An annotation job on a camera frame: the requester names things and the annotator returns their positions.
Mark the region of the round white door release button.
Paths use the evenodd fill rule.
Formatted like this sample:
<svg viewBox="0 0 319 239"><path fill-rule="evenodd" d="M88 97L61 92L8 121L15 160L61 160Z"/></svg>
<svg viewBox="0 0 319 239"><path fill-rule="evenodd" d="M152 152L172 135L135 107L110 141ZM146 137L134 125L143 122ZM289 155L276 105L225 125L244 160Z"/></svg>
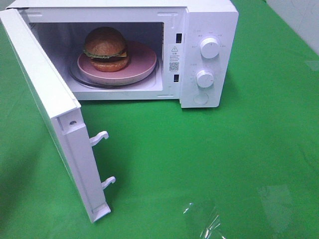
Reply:
<svg viewBox="0 0 319 239"><path fill-rule="evenodd" d="M198 105L204 105L208 102L209 96L206 93L199 93L194 96L193 100Z"/></svg>

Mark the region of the pink round plate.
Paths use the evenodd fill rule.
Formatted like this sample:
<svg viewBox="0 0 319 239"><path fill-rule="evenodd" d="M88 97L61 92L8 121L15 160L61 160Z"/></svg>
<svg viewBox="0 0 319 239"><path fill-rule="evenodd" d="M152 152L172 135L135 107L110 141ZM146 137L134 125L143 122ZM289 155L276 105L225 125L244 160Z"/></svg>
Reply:
<svg viewBox="0 0 319 239"><path fill-rule="evenodd" d="M138 82L146 78L155 68L156 53L147 45L136 41L128 41L129 62L127 66L116 72L101 72L90 63L89 57L84 53L77 59L80 73L94 83L121 86Z"/></svg>

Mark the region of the burger with sesame-free bun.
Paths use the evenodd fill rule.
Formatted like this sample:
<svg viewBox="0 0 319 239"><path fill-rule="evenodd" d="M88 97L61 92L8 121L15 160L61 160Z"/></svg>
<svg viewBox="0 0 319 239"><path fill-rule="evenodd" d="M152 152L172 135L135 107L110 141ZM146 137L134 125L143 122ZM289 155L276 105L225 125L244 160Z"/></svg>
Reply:
<svg viewBox="0 0 319 239"><path fill-rule="evenodd" d="M122 34L112 27L93 29L85 38L84 54L92 66L102 72L116 72L129 62L127 42Z"/></svg>

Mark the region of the white microwave door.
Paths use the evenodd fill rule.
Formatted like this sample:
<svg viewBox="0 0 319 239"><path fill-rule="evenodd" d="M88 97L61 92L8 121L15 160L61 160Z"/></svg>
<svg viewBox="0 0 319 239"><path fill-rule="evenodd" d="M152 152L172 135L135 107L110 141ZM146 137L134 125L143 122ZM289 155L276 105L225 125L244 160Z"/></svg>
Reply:
<svg viewBox="0 0 319 239"><path fill-rule="evenodd" d="M116 181L114 176L104 182L100 180L92 149L100 140L108 138L108 133L102 131L89 137L80 103L18 10L1 11L0 20L89 219L95 222L110 213L104 189Z"/></svg>

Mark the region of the lower white microwave knob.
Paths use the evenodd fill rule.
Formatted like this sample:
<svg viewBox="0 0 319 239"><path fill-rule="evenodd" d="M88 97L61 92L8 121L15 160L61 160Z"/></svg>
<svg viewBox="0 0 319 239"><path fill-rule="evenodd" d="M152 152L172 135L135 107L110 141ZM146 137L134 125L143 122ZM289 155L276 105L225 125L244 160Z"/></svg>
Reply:
<svg viewBox="0 0 319 239"><path fill-rule="evenodd" d="M197 85L201 88L209 88L214 83L214 75L208 70L201 70L196 74Z"/></svg>

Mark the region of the white microwave knob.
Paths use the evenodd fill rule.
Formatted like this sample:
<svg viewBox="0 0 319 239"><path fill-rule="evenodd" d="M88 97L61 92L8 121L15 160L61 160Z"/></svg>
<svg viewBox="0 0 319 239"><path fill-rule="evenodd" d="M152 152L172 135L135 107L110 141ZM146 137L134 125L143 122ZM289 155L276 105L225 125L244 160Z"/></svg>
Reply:
<svg viewBox="0 0 319 239"><path fill-rule="evenodd" d="M208 36L200 43L202 57L212 59L219 54L220 42L215 36Z"/></svg>
<svg viewBox="0 0 319 239"><path fill-rule="evenodd" d="M201 70L196 74L197 85L201 88L209 88L214 83L214 75L208 70Z"/></svg>

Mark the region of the white microwave oven body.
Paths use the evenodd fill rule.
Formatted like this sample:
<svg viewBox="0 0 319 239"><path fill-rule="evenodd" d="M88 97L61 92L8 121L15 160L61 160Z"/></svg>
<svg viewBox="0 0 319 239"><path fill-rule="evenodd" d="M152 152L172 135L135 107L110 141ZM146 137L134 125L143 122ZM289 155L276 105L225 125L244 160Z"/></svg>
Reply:
<svg viewBox="0 0 319 239"><path fill-rule="evenodd" d="M0 19L31 84L53 107L177 99L183 108L210 108L220 102L238 11L228 0L16 0ZM99 27L125 38L125 68L91 65L85 38Z"/></svg>

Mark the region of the upper white microwave knob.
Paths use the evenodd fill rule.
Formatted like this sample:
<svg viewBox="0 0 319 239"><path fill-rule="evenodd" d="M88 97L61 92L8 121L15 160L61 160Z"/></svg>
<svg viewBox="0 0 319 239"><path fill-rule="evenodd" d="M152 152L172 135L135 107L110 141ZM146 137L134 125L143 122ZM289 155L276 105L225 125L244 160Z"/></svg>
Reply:
<svg viewBox="0 0 319 239"><path fill-rule="evenodd" d="M215 36L208 36L200 43L202 57L212 59L219 54L220 42Z"/></svg>

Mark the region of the green table cloth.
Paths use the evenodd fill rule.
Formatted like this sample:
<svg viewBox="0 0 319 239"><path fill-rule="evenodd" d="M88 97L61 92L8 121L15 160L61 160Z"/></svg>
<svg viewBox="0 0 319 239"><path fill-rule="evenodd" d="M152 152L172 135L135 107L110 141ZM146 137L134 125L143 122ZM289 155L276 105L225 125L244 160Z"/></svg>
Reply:
<svg viewBox="0 0 319 239"><path fill-rule="evenodd" d="M213 200L228 239L319 236L318 56L263 0L236 0L214 109L178 101L81 102L111 213L88 219L0 32L0 236L186 239L183 209Z"/></svg>

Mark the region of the clear tape patch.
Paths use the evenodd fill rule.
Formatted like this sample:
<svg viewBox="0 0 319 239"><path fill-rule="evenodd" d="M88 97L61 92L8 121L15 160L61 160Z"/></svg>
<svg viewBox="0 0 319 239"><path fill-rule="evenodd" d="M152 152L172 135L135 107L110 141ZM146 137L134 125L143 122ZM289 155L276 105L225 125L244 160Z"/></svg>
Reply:
<svg viewBox="0 0 319 239"><path fill-rule="evenodd" d="M183 209L187 239L226 239L213 200L193 201Z"/></svg>

